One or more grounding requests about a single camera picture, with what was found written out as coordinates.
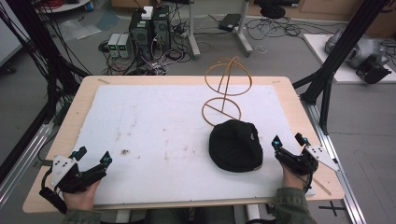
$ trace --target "black metal frame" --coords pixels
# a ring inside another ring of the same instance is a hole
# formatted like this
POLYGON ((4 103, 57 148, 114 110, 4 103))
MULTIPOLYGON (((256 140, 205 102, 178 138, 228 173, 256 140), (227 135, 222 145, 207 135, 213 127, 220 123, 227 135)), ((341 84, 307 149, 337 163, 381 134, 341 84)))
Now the black metal frame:
MULTIPOLYGON (((76 94, 79 83, 76 81, 75 75, 79 77, 89 76, 88 73, 74 66, 62 56, 61 52, 53 42, 47 27, 44 26, 42 20, 40 20, 40 17, 37 15, 31 1, 6 0, 6 2, 20 21, 26 33, 30 36, 31 41, 39 54, 45 60, 48 70, 44 71, 42 67, 40 69, 40 64, 37 64, 37 68, 43 75, 46 74, 46 80, 48 82, 48 102, 35 118, 34 122, 25 132, 18 144, 9 153, 5 162, 1 164, 0 183, 5 180, 7 174, 24 152, 40 126, 43 123, 49 123, 51 118, 55 115, 58 100, 67 94, 76 94), (57 83, 62 85, 62 93, 60 93, 61 88, 58 87, 57 83)), ((1 14, 0 18, 4 21, 10 31, 18 38, 23 48, 27 50, 35 63, 37 63, 37 57, 32 51, 32 47, 21 37, 13 24, 7 21, 6 15, 1 14)))
POLYGON ((364 0, 319 70, 293 83, 294 89, 298 89, 311 82, 306 92, 301 94, 301 100, 306 101, 310 105, 314 105, 323 92, 319 125, 325 134, 329 134, 327 131, 327 119, 329 114, 332 79, 335 72, 386 3, 387 0, 364 0))

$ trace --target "floor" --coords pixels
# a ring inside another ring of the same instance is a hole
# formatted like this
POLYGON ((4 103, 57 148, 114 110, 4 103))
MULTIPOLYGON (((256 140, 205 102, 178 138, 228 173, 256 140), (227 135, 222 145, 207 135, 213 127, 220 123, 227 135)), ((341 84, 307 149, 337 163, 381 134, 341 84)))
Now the floor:
MULTIPOLYGON (((91 13, 78 8, 57 14, 59 22, 83 19, 83 25, 108 25, 106 30, 89 38, 67 41, 67 45, 81 62, 96 75, 100 75, 106 68, 106 59, 97 49, 99 44, 112 33, 126 32, 129 26, 128 13, 116 12, 116 15, 124 17, 114 18, 115 14, 109 9, 107 1, 98 3, 96 10, 91 13)), ((196 15, 205 13, 197 10, 196 15)), ((222 18, 221 15, 213 16, 218 20, 222 18)), ((203 22, 205 24, 202 28, 216 26, 213 21, 206 22, 209 19, 211 18, 197 16, 195 26, 198 27, 203 22)), ((322 28, 335 32, 343 25, 322 28)), ((312 27, 306 29, 312 33, 319 32, 312 27)), ((201 32, 203 31, 215 33, 219 30, 202 29, 201 32)), ((258 30, 252 30, 251 33, 256 38, 262 37, 262 32, 258 30)), ((263 40, 253 40, 247 35, 253 48, 262 46, 266 49, 266 53, 254 51, 248 58, 232 34, 198 35, 196 39, 202 53, 201 58, 172 64, 167 75, 201 76, 212 61, 219 57, 233 56, 239 56, 241 63, 253 76, 284 76, 291 82, 312 74, 320 67, 314 53, 297 37, 265 37, 263 40)), ((0 74, 0 162, 4 161, 47 100, 46 82, 29 56, 22 50, 10 62, 17 68, 17 72, 8 74, 2 69, 0 74)), ((389 63, 389 66, 396 69, 394 64, 389 63)), ((297 92, 302 93, 305 88, 302 87, 297 92)), ((330 137, 367 223, 386 224, 396 219, 396 150, 393 144, 396 135, 395 92, 394 84, 332 86, 328 120, 330 137)), ((50 144, 43 149, 43 156, 49 147, 50 144)), ((26 214, 21 210, 38 168, 39 163, 34 161, 14 189, 0 210, 1 223, 61 222, 63 216, 60 214, 26 214)), ((260 208, 263 214, 264 205, 261 204, 260 208)), ((309 208, 318 223, 350 223, 342 202, 309 203, 309 208), (326 209, 332 205, 337 209, 326 209)), ((237 207, 237 211, 238 223, 244 223, 246 214, 243 208, 237 207)), ((114 212, 105 213, 103 220, 114 221, 115 215, 114 212)))

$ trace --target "sleeve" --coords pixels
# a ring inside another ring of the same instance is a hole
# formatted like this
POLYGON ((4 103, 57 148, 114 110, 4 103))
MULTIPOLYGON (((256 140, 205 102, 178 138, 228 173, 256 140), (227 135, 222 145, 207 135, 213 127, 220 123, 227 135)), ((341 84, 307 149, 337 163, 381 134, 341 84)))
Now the sleeve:
POLYGON ((276 224, 316 224, 311 217, 305 194, 300 189, 282 188, 276 192, 276 224))
POLYGON ((99 224, 101 213, 82 210, 67 210, 62 224, 99 224))

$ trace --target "black strap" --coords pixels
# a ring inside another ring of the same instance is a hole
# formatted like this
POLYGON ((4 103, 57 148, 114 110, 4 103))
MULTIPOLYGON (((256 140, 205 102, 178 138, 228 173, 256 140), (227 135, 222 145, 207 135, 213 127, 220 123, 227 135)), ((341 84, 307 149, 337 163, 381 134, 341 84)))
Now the black strap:
POLYGON ((275 223, 276 223, 276 219, 266 220, 266 219, 261 219, 261 218, 255 218, 255 219, 251 219, 251 220, 248 221, 246 224, 255 224, 255 223, 261 223, 261 224, 275 224, 275 223))

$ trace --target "table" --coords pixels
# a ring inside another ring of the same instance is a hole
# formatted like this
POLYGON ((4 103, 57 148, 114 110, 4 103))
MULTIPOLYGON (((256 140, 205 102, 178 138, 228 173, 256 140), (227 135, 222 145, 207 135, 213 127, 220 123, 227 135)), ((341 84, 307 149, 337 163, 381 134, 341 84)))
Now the table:
MULTIPOLYGON (((49 151, 47 160, 51 160, 54 155, 68 156, 78 140, 79 131, 84 120, 91 108, 93 97, 96 90, 101 85, 205 85, 205 79, 202 76, 197 77, 86 77, 76 98, 71 105, 62 127, 49 151)), ((233 77, 232 84, 246 84, 245 77, 233 77)), ((304 130, 304 136, 308 137, 311 144, 319 144, 316 133, 304 112, 299 98, 286 77, 254 77, 253 85, 272 85, 276 91, 277 97, 282 105, 286 119, 293 133, 304 130)), ((56 209, 45 201, 38 192, 40 182, 48 167, 40 170, 35 183, 23 205, 23 211, 26 213, 55 212, 56 209)), ((308 197, 307 200, 341 200, 344 197, 344 191, 335 172, 324 165, 320 165, 314 175, 316 181, 313 187, 316 194, 308 197)), ((196 201, 183 203, 140 203, 140 204, 112 204, 96 205, 95 209, 136 209, 136 208, 155 208, 155 207, 177 207, 177 206, 204 206, 204 205, 222 205, 222 204, 249 204, 249 203, 269 203, 274 197, 268 198, 251 198, 244 200, 227 200, 227 201, 196 201)))
MULTIPOLYGON (((253 48, 250 46, 247 38, 245 37, 245 35, 243 33, 244 27, 246 24, 246 17, 248 14, 249 3, 250 3, 250 0, 244 0, 242 9, 241 9, 241 20, 239 22, 239 26, 233 28, 233 31, 235 32, 236 37, 241 42, 242 47, 244 48, 247 57, 250 56, 251 52, 253 52, 253 48)), ((198 45, 197 45, 197 42, 196 42, 195 36, 194 36, 194 0, 190 0, 190 2, 189 2, 189 15, 190 15, 190 28, 188 31, 188 37, 189 37, 189 42, 190 42, 190 46, 191 46, 191 50, 192 50, 193 59, 196 60, 199 57, 201 57, 201 52, 198 48, 198 45)))

